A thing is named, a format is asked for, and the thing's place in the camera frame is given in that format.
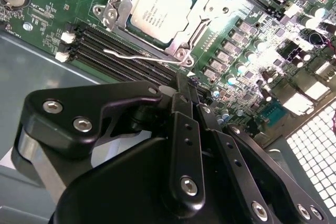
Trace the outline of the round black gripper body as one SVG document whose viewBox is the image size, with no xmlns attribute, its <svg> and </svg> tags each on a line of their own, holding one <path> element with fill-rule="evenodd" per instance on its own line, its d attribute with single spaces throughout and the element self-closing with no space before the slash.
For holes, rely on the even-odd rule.
<svg viewBox="0 0 336 224">
<path fill-rule="evenodd" d="M 206 202 L 181 219 L 164 205 L 169 144 L 155 138 L 81 175 L 63 193 L 53 223 L 246 223 L 230 182 L 203 154 Z"/>
</svg>

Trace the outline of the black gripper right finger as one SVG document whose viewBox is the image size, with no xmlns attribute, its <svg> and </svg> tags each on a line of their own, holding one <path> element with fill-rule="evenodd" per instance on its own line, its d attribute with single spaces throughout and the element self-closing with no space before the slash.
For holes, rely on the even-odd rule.
<svg viewBox="0 0 336 224">
<path fill-rule="evenodd" d="M 207 205 L 212 223 L 329 223 L 317 202 L 242 128 L 221 127 L 203 103 L 198 83 L 188 78 L 201 127 Z"/>
</svg>

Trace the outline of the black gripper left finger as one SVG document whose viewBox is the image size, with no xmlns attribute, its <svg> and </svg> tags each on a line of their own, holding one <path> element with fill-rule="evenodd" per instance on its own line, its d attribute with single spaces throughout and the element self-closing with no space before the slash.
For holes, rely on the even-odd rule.
<svg viewBox="0 0 336 224">
<path fill-rule="evenodd" d="M 168 210 L 201 210 L 206 194 L 200 125 L 188 78 L 37 90 L 24 101 L 12 161 L 58 204 L 81 175 L 155 138 L 169 144 Z"/>
</svg>

